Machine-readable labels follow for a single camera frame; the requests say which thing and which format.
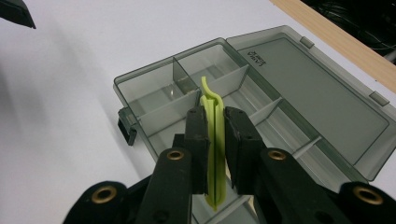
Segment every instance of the tackle box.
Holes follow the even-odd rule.
[[[184,133],[201,77],[225,106],[247,112],[268,147],[290,152],[321,186],[375,178],[396,146],[396,110],[288,26],[218,38],[114,80],[119,126],[154,160]],[[193,196],[193,222],[255,223],[248,196],[227,184],[217,213]]]

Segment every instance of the yellow-green plastic part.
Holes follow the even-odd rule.
[[[208,194],[205,198],[213,210],[217,211],[218,205],[224,202],[226,196],[224,104],[221,97],[209,89],[206,77],[202,77],[201,80],[203,96],[200,102],[206,111],[210,139]]]

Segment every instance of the black object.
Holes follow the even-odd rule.
[[[35,29],[29,9],[22,0],[0,0],[0,17]]]
[[[226,107],[224,118],[233,187],[254,195],[260,223],[396,223],[396,202],[380,189],[360,182],[344,184],[339,194],[325,189],[287,151],[266,147],[244,111]],[[151,177],[129,189],[116,182],[89,188],[65,223],[190,223],[191,195],[206,188],[207,150],[199,106]]]

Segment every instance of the white table surface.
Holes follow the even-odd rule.
[[[396,105],[396,96],[267,0],[25,0],[36,30],[0,19],[0,223],[61,223],[104,180],[154,163],[117,127],[119,75],[217,37],[288,25]],[[373,185],[396,198],[392,156]]]

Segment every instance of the open lid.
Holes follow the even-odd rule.
[[[396,110],[288,26],[227,39],[341,158],[373,180],[396,147]]]

